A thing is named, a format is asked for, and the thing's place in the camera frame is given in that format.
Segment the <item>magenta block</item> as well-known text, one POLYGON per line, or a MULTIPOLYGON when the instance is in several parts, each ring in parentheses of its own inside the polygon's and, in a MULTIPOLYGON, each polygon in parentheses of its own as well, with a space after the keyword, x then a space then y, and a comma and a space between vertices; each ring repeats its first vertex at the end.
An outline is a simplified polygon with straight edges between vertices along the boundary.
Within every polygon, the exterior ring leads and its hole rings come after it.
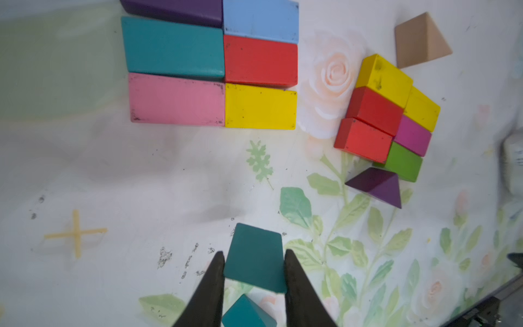
POLYGON ((403 115, 394 141, 424 158, 431 138, 432 134, 427 129, 403 115))

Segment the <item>purple triangle block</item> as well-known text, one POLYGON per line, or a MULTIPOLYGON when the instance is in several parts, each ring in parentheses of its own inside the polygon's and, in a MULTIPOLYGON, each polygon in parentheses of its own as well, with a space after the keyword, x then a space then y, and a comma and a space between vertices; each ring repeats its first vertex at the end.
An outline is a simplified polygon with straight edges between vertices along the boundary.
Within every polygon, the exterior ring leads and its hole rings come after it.
POLYGON ((368 168, 345 184, 396 208, 402 208, 399 176, 394 172, 368 168))

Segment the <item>red block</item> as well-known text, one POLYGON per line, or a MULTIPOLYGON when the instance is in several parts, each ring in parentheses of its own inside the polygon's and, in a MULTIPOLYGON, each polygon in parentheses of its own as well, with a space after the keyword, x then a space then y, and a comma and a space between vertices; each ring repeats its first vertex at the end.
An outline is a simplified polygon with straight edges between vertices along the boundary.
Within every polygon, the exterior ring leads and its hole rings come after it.
POLYGON ((225 81, 263 87, 298 84, 296 44, 225 35, 225 81))
POLYGON ((392 144, 392 136, 362 121, 342 119, 334 148, 372 162, 385 163, 392 144))
POLYGON ((395 137, 403 109, 368 87, 354 89, 346 118, 355 118, 395 137))

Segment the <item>pink block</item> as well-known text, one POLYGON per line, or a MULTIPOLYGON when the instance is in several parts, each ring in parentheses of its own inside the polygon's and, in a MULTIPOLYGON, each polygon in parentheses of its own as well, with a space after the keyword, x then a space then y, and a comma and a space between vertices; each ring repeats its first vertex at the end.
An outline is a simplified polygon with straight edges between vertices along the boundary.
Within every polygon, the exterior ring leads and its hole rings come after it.
POLYGON ((225 125, 223 83, 130 73, 128 87, 134 123, 225 125))

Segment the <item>yellow block long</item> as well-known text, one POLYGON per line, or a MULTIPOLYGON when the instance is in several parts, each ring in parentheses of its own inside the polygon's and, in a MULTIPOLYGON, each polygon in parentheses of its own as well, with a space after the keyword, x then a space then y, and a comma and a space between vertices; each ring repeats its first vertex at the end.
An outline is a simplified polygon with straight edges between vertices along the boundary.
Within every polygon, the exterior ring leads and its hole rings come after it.
POLYGON ((355 88, 367 87, 401 108, 413 87, 413 79, 378 54, 362 61, 355 88))

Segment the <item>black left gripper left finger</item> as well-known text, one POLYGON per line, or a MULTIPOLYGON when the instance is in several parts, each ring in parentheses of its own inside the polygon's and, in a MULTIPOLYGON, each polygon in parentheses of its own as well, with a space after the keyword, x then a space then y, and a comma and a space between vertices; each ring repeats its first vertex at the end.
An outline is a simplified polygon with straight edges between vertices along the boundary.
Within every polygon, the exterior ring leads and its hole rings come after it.
POLYGON ((221 326, 225 263, 223 252, 216 252, 188 305, 173 327, 221 326))

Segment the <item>green block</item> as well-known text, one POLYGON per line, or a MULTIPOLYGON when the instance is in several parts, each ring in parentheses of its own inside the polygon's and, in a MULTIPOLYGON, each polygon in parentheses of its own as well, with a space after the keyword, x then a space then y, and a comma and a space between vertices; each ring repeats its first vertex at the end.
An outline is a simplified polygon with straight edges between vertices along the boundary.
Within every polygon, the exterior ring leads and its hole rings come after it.
POLYGON ((393 142, 385 163, 373 164, 373 167, 396 173, 403 181, 415 183, 422 167, 423 158, 414 152, 393 142))

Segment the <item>natural wood triangle block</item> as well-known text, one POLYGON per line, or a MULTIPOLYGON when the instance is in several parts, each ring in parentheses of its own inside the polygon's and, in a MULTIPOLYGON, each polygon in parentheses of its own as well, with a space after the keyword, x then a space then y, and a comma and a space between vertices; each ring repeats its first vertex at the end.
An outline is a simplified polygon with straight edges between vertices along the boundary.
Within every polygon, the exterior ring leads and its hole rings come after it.
POLYGON ((453 53, 428 12, 394 28, 396 63, 400 69, 446 57, 453 53))

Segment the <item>purple rectangular block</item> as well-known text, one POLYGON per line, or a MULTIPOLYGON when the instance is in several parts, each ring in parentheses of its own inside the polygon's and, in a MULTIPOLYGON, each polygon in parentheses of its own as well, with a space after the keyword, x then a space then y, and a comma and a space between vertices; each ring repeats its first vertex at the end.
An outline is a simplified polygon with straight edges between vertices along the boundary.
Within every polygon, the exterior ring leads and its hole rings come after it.
POLYGON ((222 28, 221 0, 121 0, 129 14, 175 23, 222 28))

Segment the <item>blue grey triangle block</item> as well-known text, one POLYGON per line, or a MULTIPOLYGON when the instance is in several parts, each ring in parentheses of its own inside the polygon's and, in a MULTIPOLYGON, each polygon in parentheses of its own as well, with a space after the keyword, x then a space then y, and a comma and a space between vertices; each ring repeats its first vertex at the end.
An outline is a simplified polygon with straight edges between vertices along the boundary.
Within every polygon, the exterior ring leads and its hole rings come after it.
POLYGON ((226 35, 297 44, 299 13, 295 1, 223 0, 223 31, 226 35))

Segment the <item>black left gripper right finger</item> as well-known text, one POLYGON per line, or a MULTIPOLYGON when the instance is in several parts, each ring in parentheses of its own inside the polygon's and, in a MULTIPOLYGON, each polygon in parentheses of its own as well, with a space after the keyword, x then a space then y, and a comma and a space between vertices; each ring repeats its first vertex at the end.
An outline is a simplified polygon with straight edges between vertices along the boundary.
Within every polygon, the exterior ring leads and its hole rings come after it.
POLYGON ((336 324, 320 301, 304 269, 291 249, 284 259, 285 310, 287 326, 335 327, 336 324))

